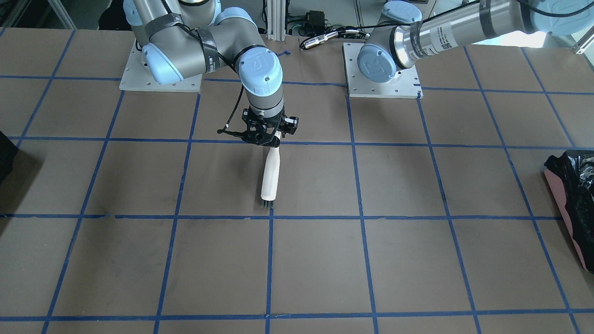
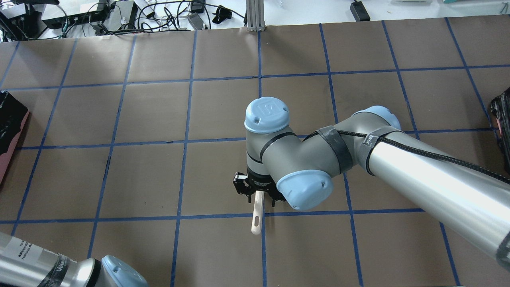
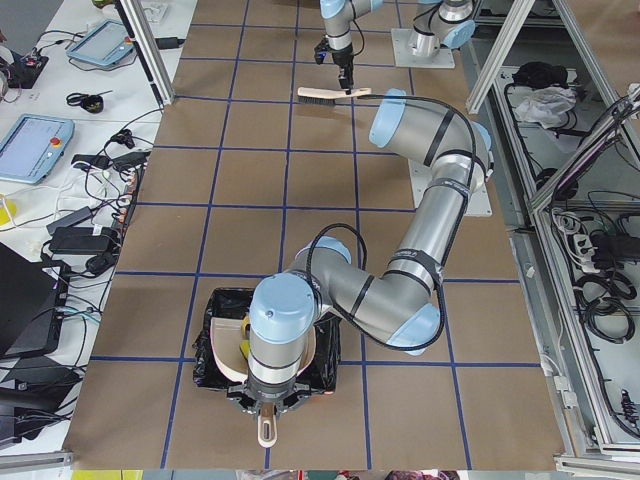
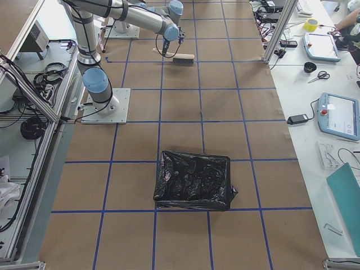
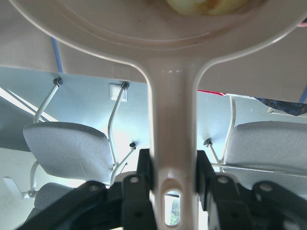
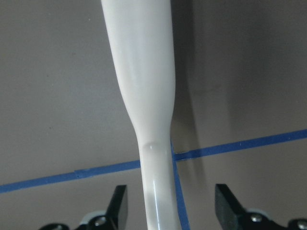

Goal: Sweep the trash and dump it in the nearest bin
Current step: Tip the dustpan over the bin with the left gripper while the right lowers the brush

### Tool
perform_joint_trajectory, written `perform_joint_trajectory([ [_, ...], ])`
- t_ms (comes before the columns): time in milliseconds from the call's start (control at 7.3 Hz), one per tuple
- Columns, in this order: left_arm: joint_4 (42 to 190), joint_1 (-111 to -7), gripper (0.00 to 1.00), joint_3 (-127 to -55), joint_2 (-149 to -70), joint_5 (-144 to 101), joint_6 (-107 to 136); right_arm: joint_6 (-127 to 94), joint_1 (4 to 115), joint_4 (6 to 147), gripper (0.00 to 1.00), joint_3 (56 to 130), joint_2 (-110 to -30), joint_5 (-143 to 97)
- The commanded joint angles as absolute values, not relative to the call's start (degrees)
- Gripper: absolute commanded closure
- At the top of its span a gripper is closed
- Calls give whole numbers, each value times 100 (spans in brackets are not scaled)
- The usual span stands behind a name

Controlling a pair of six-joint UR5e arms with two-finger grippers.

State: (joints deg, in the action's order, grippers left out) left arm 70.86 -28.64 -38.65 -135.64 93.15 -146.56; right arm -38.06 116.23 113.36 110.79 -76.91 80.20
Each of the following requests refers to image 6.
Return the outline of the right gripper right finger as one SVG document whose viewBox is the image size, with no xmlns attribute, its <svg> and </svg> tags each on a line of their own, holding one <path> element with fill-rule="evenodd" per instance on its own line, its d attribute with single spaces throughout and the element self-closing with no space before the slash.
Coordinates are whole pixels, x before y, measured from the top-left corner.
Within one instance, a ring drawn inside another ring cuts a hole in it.
<svg viewBox="0 0 307 230">
<path fill-rule="evenodd" d="M 215 185 L 215 215 L 223 230 L 305 230 L 306 218 L 296 218 L 282 226 L 264 211 L 244 208 L 226 184 Z"/>
</svg>

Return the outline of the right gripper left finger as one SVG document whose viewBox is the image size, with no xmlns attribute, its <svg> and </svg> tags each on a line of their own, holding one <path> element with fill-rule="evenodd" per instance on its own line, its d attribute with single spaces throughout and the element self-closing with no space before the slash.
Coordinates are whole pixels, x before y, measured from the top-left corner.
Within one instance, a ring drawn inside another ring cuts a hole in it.
<svg viewBox="0 0 307 230">
<path fill-rule="evenodd" d="M 77 230 L 124 230 L 127 223 L 127 186 L 116 186 L 106 210 L 86 214 Z"/>
</svg>

